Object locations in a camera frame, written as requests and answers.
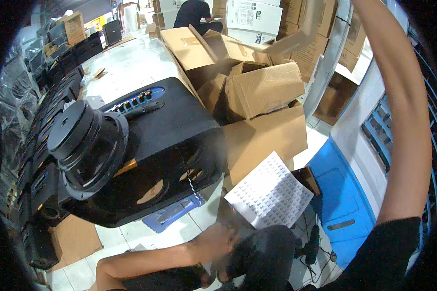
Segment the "person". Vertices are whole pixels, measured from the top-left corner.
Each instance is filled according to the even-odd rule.
[[[192,0],[183,4],[183,13],[191,9],[188,2]],[[412,46],[390,11],[379,0],[352,3],[384,79],[395,143],[376,225],[338,279],[320,289],[391,290],[401,284],[415,250],[429,189],[431,132],[427,93]],[[197,12],[196,17],[209,15],[208,10],[204,13],[207,14]],[[284,290],[294,245],[295,236],[284,226],[239,237],[227,227],[214,224],[179,246],[101,259],[96,268],[97,289],[194,290],[207,286],[208,275],[191,266],[213,261],[220,281],[246,274],[238,290]],[[303,288],[314,289],[312,285]]]
[[[207,23],[200,24],[202,18]],[[173,28],[188,27],[191,24],[200,35],[204,35],[209,29],[222,32],[223,24],[211,22],[212,20],[214,20],[214,15],[210,13],[209,5],[206,2],[203,0],[188,0],[178,10]]]

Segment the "sticker sheet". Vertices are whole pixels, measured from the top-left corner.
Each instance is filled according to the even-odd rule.
[[[262,229],[275,224],[291,227],[313,196],[273,152],[225,199],[256,229]]]

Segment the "speaker driver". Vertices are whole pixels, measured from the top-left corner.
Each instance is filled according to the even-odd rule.
[[[121,113],[73,103],[54,122],[47,148],[58,160],[63,183],[75,199],[99,191],[120,168],[128,143],[128,122]]]

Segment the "black sleeve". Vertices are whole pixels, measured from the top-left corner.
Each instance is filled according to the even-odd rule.
[[[420,218],[376,225],[345,271],[319,290],[392,290],[418,244]]]
[[[206,2],[201,2],[202,6],[201,6],[201,17],[202,18],[210,18],[210,8],[209,8],[209,4],[207,4]]]

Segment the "hand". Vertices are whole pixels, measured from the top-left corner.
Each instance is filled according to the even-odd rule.
[[[239,240],[239,237],[234,234],[234,230],[230,230],[220,223],[215,223],[208,227],[204,232],[187,243],[195,263],[205,264],[231,253],[236,242]]]

